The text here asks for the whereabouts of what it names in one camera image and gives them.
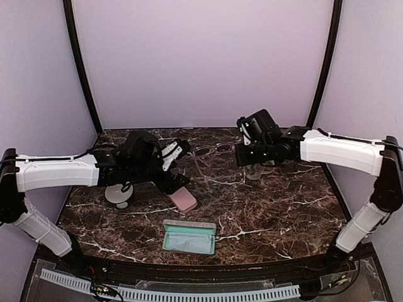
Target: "white arm segment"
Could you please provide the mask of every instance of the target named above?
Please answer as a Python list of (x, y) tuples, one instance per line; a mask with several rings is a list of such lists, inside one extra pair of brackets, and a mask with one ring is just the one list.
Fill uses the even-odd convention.
[(341, 230), (336, 247), (350, 253), (389, 213), (381, 211), (373, 203), (366, 202), (352, 220)]
[[(20, 155), (17, 159), (37, 159), (40, 157)], [(16, 173), (18, 192), (41, 187), (96, 186), (99, 169), (93, 155), (85, 155), (74, 160), (16, 162), (20, 169)]]
[(71, 239), (66, 231), (55, 226), (31, 204), (28, 198), (25, 198), (25, 205), (28, 212), (23, 213), (13, 225), (29, 234), (36, 242), (44, 244), (56, 256), (63, 257), (70, 252)]
[[(380, 152), (385, 150), (385, 146), (374, 143), (381, 140), (372, 140), (373, 143), (354, 142), (327, 137), (317, 130), (307, 131), (304, 138), (300, 143), (302, 160), (341, 165), (373, 176), (380, 174), (383, 160)], [(381, 211), (375, 204), (367, 201), (340, 231), (336, 247), (350, 253), (388, 215), (389, 213)]]
[(162, 150), (162, 152), (161, 152), (162, 156), (166, 156), (168, 153), (170, 153), (170, 151), (172, 151), (172, 150), (174, 150), (176, 148), (176, 150), (171, 155), (168, 155), (167, 157), (164, 158), (164, 165), (162, 166), (162, 169), (164, 171), (168, 171), (168, 169), (171, 166), (172, 162), (176, 158), (178, 158), (178, 156), (183, 151), (182, 148), (180, 146), (177, 146), (177, 145), (178, 145), (177, 142), (173, 142), (173, 143), (169, 144), (168, 146), (166, 146)]
[(372, 140), (373, 144), (340, 140), (327, 137), (317, 130), (309, 130), (300, 143), (301, 159), (307, 162), (325, 162), (341, 165), (373, 176), (379, 176), (385, 150), (383, 145), (375, 145), (381, 140)]

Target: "black cable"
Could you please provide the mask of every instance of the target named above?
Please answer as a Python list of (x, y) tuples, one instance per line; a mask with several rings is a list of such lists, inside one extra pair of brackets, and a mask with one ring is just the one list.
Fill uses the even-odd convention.
[(395, 145), (394, 143), (388, 143), (388, 142), (373, 142), (371, 140), (363, 140), (360, 138), (353, 138), (353, 137), (344, 137), (342, 135), (335, 135), (335, 134), (329, 134), (328, 132), (324, 131), (321, 128), (318, 128), (317, 131), (319, 131), (321, 134), (330, 137), (330, 138), (336, 138), (338, 140), (351, 140), (352, 142), (360, 142), (360, 143), (369, 143), (369, 144), (375, 144), (375, 145), (383, 145), (383, 146), (391, 146), (391, 147), (395, 147), (398, 148), (400, 150), (403, 150), (402, 146), (399, 145)]
[(358, 275), (360, 275), (360, 269), (361, 269), (361, 259), (360, 259), (360, 258), (361, 258), (361, 257), (359, 256), (359, 257), (358, 257), (358, 268), (357, 268), (357, 272), (356, 272), (356, 274), (355, 274), (355, 276), (354, 276), (354, 279), (350, 282), (349, 285), (347, 285), (345, 288), (343, 288), (342, 290), (338, 291), (337, 293), (330, 293), (330, 294), (319, 293), (319, 296), (336, 296), (336, 295), (338, 295), (338, 294), (341, 294), (341, 293), (345, 292), (345, 291), (346, 291), (347, 289), (349, 289), (350, 287), (352, 287), (353, 284), (355, 283), (355, 281), (357, 281)]
[(341, 294), (345, 292), (347, 289), (349, 289), (358, 279), (358, 275), (360, 275), (360, 269), (361, 269), (361, 254), (360, 251), (358, 251), (358, 267), (357, 267), (357, 272), (354, 276), (354, 279), (342, 290), (336, 292), (336, 293), (323, 293), (324, 291), (327, 291), (328, 289), (331, 289), (329, 287), (326, 287), (324, 289), (321, 289), (320, 291), (314, 292), (314, 293), (301, 293), (301, 296), (336, 296), (338, 294)]

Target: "purple wall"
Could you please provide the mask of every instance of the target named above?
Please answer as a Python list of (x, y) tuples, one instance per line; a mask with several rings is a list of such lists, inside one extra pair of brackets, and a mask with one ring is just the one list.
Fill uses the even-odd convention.
[[(363, 138), (397, 137), (403, 145), (403, 3), (347, 0), (341, 14), (324, 101), (316, 127)], [(352, 213), (375, 178), (332, 167)], [(395, 301), (403, 301), (403, 210), (370, 237)]]
[(74, 1), (104, 128), (303, 125), (332, 1)]
[[(96, 138), (82, 95), (62, 1), (0, 1), (0, 152), (64, 155)], [(28, 197), (55, 221), (69, 188)], [(19, 301), (36, 244), (11, 225), (0, 228), (0, 301)]]

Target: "cable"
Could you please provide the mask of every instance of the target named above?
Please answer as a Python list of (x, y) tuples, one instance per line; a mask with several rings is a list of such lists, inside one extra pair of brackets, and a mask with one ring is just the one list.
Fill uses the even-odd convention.
[(403, 150), (402, 146), (399, 145), (395, 145), (394, 143), (388, 143), (388, 142), (373, 142), (371, 140), (363, 140), (360, 138), (353, 138), (353, 137), (344, 137), (342, 135), (334, 135), (334, 134), (329, 134), (328, 132), (324, 131), (321, 128), (318, 128), (317, 131), (319, 131), (321, 134), (330, 137), (330, 138), (336, 138), (338, 140), (351, 140), (352, 142), (359, 142), (359, 143), (369, 143), (369, 144), (375, 144), (375, 145), (383, 145), (383, 146), (390, 146), (390, 147), (395, 147), (398, 148), (400, 150)]
[(354, 276), (354, 279), (350, 282), (349, 285), (347, 285), (345, 288), (343, 288), (342, 290), (338, 291), (337, 293), (330, 293), (330, 294), (326, 294), (326, 293), (323, 294), (323, 293), (320, 293), (319, 296), (336, 296), (336, 295), (338, 295), (338, 294), (341, 294), (341, 293), (345, 292), (347, 289), (349, 289), (350, 287), (353, 286), (353, 284), (355, 283), (355, 281), (357, 281), (358, 275), (360, 275), (360, 268), (361, 268), (361, 259), (358, 258), (358, 268), (357, 268), (357, 272), (356, 272), (356, 274), (355, 274), (355, 276)]
[(80, 159), (81, 157), (84, 157), (85, 155), (89, 154), (92, 151), (95, 151), (97, 149), (101, 149), (101, 148), (117, 148), (118, 146), (110, 144), (110, 143), (104, 143), (95, 147), (92, 147), (90, 149), (87, 149), (87, 151), (85, 151), (82, 154), (79, 155), (75, 155), (72, 157), (42, 157), (42, 158), (27, 158), (27, 159), (4, 159), (2, 161), (0, 161), (0, 165), (5, 163), (5, 162), (48, 162), (48, 161), (59, 161), (59, 160), (75, 160), (75, 159)]
[[(121, 302), (125, 302), (125, 300), (123, 299), (122, 295), (114, 288), (112, 288), (111, 286), (107, 286), (103, 283), (100, 282), (96, 282), (96, 274), (95, 274), (95, 270), (93, 269), (92, 266), (89, 266), (89, 268), (91, 269), (92, 273), (93, 273), (93, 277), (91, 278), (91, 286), (90, 286), (90, 290), (89, 292), (91, 294), (95, 295), (95, 298), (93, 297), (93, 295), (91, 295), (91, 297), (99, 302), (107, 302), (107, 301), (112, 301), (113, 299), (115, 299), (116, 296), (118, 296), (120, 298)], [(109, 292), (115, 294), (115, 297), (113, 297), (113, 299), (108, 299), (108, 298), (104, 298), (101, 297), (99, 293), (104, 293), (104, 294), (109, 294)]]
[[(336, 292), (336, 293), (323, 293), (324, 291), (327, 291), (328, 289), (331, 289), (332, 287), (326, 287), (324, 289), (321, 289), (320, 291), (314, 292), (314, 293), (301, 293), (301, 296), (336, 296), (338, 294), (341, 294), (343, 292), (345, 292), (347, 289), (349, 289), (358, 279), (358, 276), (360, 275), (360, 269), (361, 269), (361, 253), (360, 251), (358, 251), (358, 267), (357, 267), (357, 272), (354, 276), (354, 279), (350, 282), (349, 285), (347, 285), (345, 288), (343, 288), (342, 290)], [(341, 280), (343, 280), (344, 278), (334, 281), (335, 283), (340, 282)]]

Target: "eyeglass frame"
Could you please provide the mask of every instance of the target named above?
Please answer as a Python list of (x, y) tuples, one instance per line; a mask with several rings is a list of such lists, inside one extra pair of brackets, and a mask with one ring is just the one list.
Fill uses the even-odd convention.
[[(228, 151), (222, 151), (220, 152), (218, 150), (219, 147), (224, 146), (224, 145), (230, 145), (230, 149)], [(199, 146), (199, 147), (195, 147), (193, 149), (193, 154), (195, 155), (195, 157), (203, 157), (203, 156), (209, 156), (209, 155), (220, 155), (220, 154), (227, 154), (227, 153), (232, 153), (235, 150), (235, 143), (216, 143), (215, 145), (206, 145), (206, 146)], [(203, 155), (197, 155), (196, 152), (198, 150), (202, 150), (208, 148), (209, 152), (207, 154), (203, 154)]]

